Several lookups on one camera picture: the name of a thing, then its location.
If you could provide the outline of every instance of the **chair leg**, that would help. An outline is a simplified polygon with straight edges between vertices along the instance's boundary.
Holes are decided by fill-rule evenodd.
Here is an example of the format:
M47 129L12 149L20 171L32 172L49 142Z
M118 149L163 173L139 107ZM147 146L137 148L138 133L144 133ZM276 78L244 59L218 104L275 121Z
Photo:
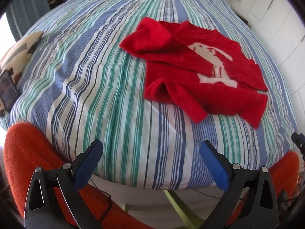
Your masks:
M204 220L190 210L173 190L164 190L164 193L187 229L198 229L203 224Z
M129 210L128 204L123 204L122 209L123 209L126 213L128 213L128 210Z

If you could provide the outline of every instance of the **blue curtain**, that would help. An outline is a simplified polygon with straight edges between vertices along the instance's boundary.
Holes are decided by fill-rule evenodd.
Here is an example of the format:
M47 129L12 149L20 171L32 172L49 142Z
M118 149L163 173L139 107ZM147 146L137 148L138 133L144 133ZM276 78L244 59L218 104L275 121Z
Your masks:
M47 0L14 0L6 10L6 17L15 40L20 40L49 11Z

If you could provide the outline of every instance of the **sweater sleeve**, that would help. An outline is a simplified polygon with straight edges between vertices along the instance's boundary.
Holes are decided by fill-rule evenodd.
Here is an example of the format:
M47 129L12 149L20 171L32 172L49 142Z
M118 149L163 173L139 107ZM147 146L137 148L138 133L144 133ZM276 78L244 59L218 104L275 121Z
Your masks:
M212 76L213 65L177 40L162 24L144 18L120 44L133 56Z

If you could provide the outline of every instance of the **white cabinet door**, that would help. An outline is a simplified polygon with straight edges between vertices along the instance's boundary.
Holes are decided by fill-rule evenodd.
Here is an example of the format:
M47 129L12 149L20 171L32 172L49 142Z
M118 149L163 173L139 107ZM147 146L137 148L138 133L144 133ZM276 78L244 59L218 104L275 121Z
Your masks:
M272 0L256 0L251 9L251 13L261 21L271 3Z
M278 65L283 64L300 44L305 28L299 16L291 9L283 25L267 45L269 53Z
M264 46L267 46L276 35L291 9L287 0L273 0L270 8L261 21L252 13L249 13L247 17L249 27L262 41Z
M305 85L305 41L301 42L287 60L280 66L290 94Z

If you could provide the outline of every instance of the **bed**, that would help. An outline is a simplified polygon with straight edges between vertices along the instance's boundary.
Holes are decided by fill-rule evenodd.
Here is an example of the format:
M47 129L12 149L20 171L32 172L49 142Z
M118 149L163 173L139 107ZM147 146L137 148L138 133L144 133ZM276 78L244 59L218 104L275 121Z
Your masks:
M258 129L239 116L209 115L194 124L175 105L144 100L145 61L119 47L144 17L188 20L239 42L269 89ZM22 95L1 126L30 122L69 160L100 139L99 177L148 189L207 187L213 179L199 154L204 140L248 169L270 167L294 149L297 125L286 83L225 0L69 0L28 34L41 30L18 83Z

